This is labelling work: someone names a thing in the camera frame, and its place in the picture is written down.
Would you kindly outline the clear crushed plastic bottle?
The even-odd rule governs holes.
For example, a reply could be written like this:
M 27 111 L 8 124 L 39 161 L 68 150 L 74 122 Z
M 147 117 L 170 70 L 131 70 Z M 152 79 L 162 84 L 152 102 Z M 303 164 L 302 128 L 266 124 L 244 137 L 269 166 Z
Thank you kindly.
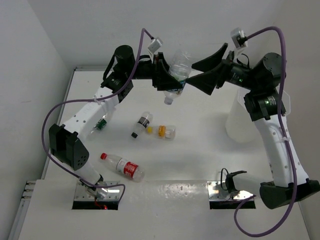
M 186 79 L 189 77 L 191 70 L 192 61 L 190 53 L 185 50 L 178 49 L 171 60 L 168 72 L 182 85 L 182 88 L 164 92 L 164 103 L 166 105 L 171 105 L 174 99 L 182 94 L 186 84 Z

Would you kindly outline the black cap small bottle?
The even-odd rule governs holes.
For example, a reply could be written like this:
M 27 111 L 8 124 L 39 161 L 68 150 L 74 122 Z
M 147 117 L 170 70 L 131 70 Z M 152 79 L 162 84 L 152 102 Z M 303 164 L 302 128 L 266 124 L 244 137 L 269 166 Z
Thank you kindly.
M 149 111 L 143 112 L 133 128 L 131 137 L 136 139 L 141 133 L 143 133 L 147 129 L 152 120 L 153 114 L 151 114 Z

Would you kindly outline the orange label yellow cap bottle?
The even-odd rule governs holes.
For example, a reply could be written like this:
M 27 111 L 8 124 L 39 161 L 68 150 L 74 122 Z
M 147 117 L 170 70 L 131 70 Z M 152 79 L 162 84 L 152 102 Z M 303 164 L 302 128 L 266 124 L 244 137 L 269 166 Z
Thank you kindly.
M 173 140 L 176 136 L 176 127 L 174 125 L 148 126 L 146 132 L 160 139 Z

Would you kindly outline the green label clear bottle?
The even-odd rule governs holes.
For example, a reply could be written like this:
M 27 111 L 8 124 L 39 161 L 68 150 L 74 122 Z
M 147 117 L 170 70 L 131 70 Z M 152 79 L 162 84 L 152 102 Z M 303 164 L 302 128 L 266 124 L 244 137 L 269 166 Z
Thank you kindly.
M 91 130 L 91 132 L 89 133 L 87 140 L 91 141 L 93 140 L 95 137 L 97 137 L 98 135 L 100 135 L 100 133 L 103 131 L 103 129 L 106 127 L 106 125 L 108 124 L 108 122 L 110 121 L 110 118 L 112 117 L 111 113 L 106 113 L 93 127 L 93 129 Z

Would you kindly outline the red label water bottle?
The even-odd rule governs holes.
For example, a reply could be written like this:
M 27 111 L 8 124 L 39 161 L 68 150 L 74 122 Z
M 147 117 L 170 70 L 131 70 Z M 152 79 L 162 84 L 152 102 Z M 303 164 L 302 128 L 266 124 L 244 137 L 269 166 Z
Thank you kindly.
M 145 171 L 138 164 L 121 156 L 102 153 L 100 155 L 100 161 L 109 170 L 132 181 L 141 182 L 145 176 Z

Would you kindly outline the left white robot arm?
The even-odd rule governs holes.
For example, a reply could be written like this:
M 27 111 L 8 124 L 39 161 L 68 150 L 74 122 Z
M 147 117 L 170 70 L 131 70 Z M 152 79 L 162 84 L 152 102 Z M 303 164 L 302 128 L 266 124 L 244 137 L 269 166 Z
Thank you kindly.
M 129 45 L 117 47 L 93 98 L 84 99 L 84 107 L 64 124 L 53 124 L 49 128 L 51 154 L 68 165 L 88 193 L 96 198 L 102 197 L 105 186 L 103 177 L 89 163 L 90 154 L 84 145 L 86 138 L 128 95 L 133 79 L 151 78 L 152 85 L 159 91 L 180 92 L 190 75 L 190 67 L 183 71 L 168 65 L 162 53 L 156 53 L 160 47 L 156 42 L 148 46 L 147 61 L 143 61 L 141 55 L 135 56 Z

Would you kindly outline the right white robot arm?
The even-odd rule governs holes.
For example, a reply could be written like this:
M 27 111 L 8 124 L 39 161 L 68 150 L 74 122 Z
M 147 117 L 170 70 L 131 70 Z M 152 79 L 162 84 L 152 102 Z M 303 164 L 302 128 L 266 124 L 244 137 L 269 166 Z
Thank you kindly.
M 272 174 L 271 181 L 264 181 L 244 170 L 229 173 L 225 180 L 228 192 L 247 190 L 257 194 L 269 209 L 302 201 L 319 192 L 319 181 L 310 179 L 304 171 L 290 140 L 286 108 L 276 89 L 281 81 L 281 55 L 269 52 L 250 68 L 234 60 L 233 51 L 223 58 L 227 47 L 224 43 L 213 55 L 193 63 L 191 67 L 201 73 L 186 82 L 208 95 L 225 82 L 249 91 L 244 105 L 262 137 Z

